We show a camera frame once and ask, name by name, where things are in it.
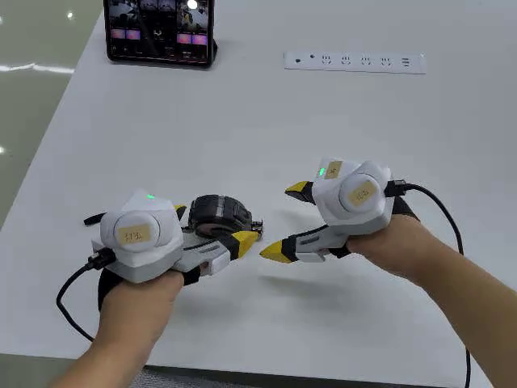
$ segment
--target hand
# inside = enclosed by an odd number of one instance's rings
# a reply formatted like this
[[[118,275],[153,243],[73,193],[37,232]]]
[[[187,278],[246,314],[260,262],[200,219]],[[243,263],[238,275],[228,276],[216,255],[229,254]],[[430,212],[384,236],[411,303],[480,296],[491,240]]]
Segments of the hand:
[[[94,344],[119,345],[146,358],[169,321],[183,275],[169,271],[135,285],[124,281],[104,299]]]
[[[377,267],[418,283],[428,262],[433,260],[433,252],[444,245],[418,220],[393,215],[387,228],[375,234],[351,237],[347,247]]]

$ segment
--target table surface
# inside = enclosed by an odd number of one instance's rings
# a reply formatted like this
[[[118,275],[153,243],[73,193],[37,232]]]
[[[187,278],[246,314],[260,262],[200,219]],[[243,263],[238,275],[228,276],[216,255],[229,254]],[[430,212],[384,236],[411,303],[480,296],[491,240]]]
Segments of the table surface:
[[[517,4],[221,0],[209,71],[114,65],[99,19],[0,233],[0,352],[76,357],[87,343],[54,306],[90,254],[82,219],[135,188],[176,203],[234,196],[265,236],[179,295],[149,363],[461,386],[464,349],[420,289],[350,257],[282,265],[267,244],[322,224],[287,198],[320,157],[388,165],[452,210],[469,258],[517,287]],[[425,76],[284,70],[288,50],[420,53]],[[408,201],[444,241],[419,194]],[[95,332],[98,273],[65,299]],[[474,365],[473,385],[487,386]]]

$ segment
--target electrical outlet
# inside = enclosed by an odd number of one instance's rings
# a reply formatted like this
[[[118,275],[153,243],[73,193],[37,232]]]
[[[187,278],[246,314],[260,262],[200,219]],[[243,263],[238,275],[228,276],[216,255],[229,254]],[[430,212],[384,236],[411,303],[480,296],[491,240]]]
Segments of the electrical outlet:
[[[369,73],[425,74],[423,54],[288,52],[289,70],[364,71]]]

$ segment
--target black glove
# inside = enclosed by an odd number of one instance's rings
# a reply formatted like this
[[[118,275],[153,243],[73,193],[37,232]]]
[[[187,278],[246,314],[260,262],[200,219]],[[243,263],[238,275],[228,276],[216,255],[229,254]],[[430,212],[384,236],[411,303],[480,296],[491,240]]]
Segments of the black glove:
[[[401,214],[404,216],[410,216],[410,217],[420,221],[418,219],[418,217],[416,216],[416,214],[413,213],[413,210],[411,210],[409,205],[399,196],[396,196],[395,201],[393,202],[392,214]],[[348,250],[346,243],[341,248],[330,248],[329,252],[339,259],[341,259],[342,257],[347,256],[351,253]]]
[[[183,285],[193,285],[200,280],[201,276],[201,268],[196,267],[192,269],[190,272],[182,273],[184,284]],[[99,287],[97,288],[97,304],[99,306],[99,311],[103,307],[104,298],[110,293],[112,289],[114,289],[117,285],[124,281],[123,278],[111,272],[110,270],[104,268],[99,278]]]

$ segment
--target tablet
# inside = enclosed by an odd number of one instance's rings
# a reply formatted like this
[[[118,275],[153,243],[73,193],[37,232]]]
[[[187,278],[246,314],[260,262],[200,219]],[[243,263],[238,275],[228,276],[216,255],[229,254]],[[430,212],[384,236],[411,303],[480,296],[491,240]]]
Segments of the tablet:
[[[104,0],[107,56],[210,66],[213,0]]]

